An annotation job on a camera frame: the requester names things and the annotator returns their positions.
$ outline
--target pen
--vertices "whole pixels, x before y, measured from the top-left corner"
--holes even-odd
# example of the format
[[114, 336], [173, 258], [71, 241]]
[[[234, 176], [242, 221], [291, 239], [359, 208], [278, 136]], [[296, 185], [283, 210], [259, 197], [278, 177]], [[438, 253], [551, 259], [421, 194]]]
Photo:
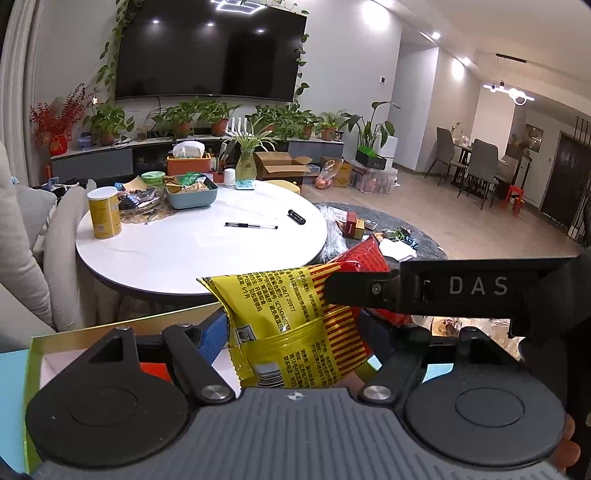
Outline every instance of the pen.
[[226, 226], [237, 226], [239, 228], [268, 228], [270, 230], [277, 230], [277, 225], [253, 225], [252, 223], [233, 223], [226, 222]]

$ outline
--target circular pad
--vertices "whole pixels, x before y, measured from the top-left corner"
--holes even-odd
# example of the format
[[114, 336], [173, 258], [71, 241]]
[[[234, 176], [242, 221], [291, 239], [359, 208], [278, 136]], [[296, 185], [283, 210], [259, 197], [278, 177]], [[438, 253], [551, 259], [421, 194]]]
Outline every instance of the circular pad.
[[459, 462], [509, 467], [547, 458], [564, 428], [562, 404], [526, 372], [461, 366], [420, 385], [405, 417], [428, 447]]
[[173, 442], [188, 420], [189, 405], [173, 384], [108, 364], [58, 375], [31, 400], [26, 418], [42, 459], [78, 468], [146, 458]]

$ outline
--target white marble tabletop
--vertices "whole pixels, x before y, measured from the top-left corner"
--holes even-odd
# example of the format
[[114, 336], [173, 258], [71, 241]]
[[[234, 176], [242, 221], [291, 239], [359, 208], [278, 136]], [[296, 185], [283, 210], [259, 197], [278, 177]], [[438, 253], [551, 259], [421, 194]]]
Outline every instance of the white marble tabletop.
[[[306, 219], [298, 225], [288, 210]], [[226, 222], [278, 225], [277, 230], [234, 228]], [[80, 221], [76, 249], [82, 261], [108, 281], [141, 292], [209, 294], [198, 277], [282, 270], [306, 265], [322, 250], [327, 229], [304, 197], [257, 181], [253, 191], [219, 186], [216, 201], [179, 211], [148, 225], [122, 223], [121, 233], [98, 240], [90, 213]]]

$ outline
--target television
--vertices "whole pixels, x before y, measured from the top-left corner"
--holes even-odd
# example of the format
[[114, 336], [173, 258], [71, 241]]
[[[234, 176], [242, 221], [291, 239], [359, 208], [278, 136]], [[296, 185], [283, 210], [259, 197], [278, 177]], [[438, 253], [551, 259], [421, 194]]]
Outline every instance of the television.
[[240, 0], [145, 0], [131, 15], [119, 49], [116, 98], [293, 100], [303, 15]]

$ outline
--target dark rug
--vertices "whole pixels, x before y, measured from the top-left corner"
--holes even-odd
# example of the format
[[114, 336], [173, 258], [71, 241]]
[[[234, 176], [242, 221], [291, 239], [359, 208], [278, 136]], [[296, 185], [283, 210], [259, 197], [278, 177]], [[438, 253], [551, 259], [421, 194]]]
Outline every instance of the dark rug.
[[[410, 223], [404, 222], [400, 218], [393, 217], [384, 212], [379, 212], [377, 210], [373, 210], [371, 208], [360, 207], [358, 205], [349, 205], [347, 203], [326, 203], [320, 202], [315, 203], [314, 205], [328, 205], [330, 207], [335, 207], [345, 212], [355, 212], [359, 218], [364, 220], [371, 220], [373, 222], [377, 222], [378, 226], [374, 230], [374, 232], [381, 232], [382, 230], [390, 229], [396, 230], [399, 226], [410, 230], [413, 233], [413, 238], [418, 242], [417, 248], [417, 258], [413, 260], [447, 260], [447, 255], [445, 252], [439, 247], [437, 242], [433, 240], [430, 236], [424, 234], [422, 231], [417, 229], [416, 227], [412, 226]], [[369, 230], [365, 231], [366, 235], [371, 233]], [[361, 240], [357, 240], [355, 238], [345, 238], [347, 243], [347, 247], [352, 248], [355, 245], [360, 244]], [[398, 262], [393, 258], [386, 258], [386, 262], [390, 265], [391, 268], [398, 268]]]

